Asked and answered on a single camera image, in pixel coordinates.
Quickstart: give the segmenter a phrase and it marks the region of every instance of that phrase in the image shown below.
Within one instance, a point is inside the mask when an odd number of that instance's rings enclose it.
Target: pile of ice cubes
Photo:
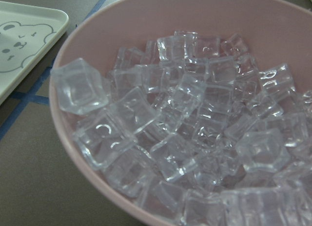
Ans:
[[[287,64],[259,70],[238,34],[176,31],[120,48],[104,78],[53,69],[72,138],[111,187],[188,226],[312,225],[312,91]]]

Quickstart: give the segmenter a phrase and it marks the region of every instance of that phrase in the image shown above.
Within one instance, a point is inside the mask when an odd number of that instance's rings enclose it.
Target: pink bowl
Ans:
[[[82,57],[103,75],[121,46],[144,50],[148,39],[174,30],[246,40],[261,70],[289,64],[299,92],[310,88],[312,77],[312,13],[281,0],[122,0],[95,13],[62,46],[54,67]],[[79,170],[108,199],[148,225],[169,226],[133,205],[93,171],[71,140],[77,116],[62,112],[50,82],[50,106],[58,135]]]

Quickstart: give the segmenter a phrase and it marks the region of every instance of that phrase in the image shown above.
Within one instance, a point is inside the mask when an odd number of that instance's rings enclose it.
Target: tabletop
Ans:
[[[67,32],[0,105],[0,225],[143,225],[102,196],[57,136],[48,100],[60,47],[87,17],[116,0],[1,0],[60,9]],[[287,0],[312,9],[310,0]]]

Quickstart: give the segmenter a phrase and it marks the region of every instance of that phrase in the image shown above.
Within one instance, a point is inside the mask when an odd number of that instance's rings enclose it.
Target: bear ear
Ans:
[[[12,29],[14,27],[15,27],[15,25],[6,25],[6,26],[4,26],[3,30],[9,30],[9,29]]]

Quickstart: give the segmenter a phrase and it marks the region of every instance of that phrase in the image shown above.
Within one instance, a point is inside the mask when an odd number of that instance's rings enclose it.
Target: white tray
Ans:
[[[68,24],[61,10],[0,1],[0,105]]]

